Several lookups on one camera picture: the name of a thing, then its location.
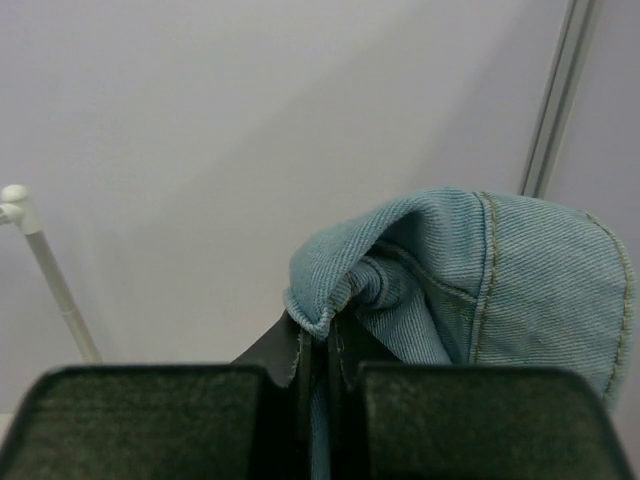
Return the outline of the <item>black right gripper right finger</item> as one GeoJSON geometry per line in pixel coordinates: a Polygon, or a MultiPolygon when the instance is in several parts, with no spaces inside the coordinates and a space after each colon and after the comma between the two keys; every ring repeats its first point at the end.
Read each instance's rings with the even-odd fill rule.
{"type": "Polygon", "coordinates": [[[629,479],[599,398],[554,368],[407,365],[358,324],[328,337],[335,479],[629,479]]]}

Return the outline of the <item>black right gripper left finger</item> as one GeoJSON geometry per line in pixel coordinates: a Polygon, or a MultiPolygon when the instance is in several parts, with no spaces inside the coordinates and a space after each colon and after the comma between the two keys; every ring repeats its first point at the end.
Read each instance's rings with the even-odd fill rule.
{"type": "Polygon", "coordinates": [[[311,339],[288,315],[228,364],[92,365],[29,389],[5,479],[306,479],[311,339]]]}

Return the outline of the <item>white garment rack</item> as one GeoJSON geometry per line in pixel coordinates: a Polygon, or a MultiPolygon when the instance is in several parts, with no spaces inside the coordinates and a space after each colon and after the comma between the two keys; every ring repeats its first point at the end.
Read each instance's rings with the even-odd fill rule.
{"type": "Polygon", "coordinates": [[[12,184],[1,190],[1,225],[6,224],[15,225],[24,236],[83,360],[92,364],[102,363],[102,355],[51,250],[31,194],[24,185],[12,184]]]}

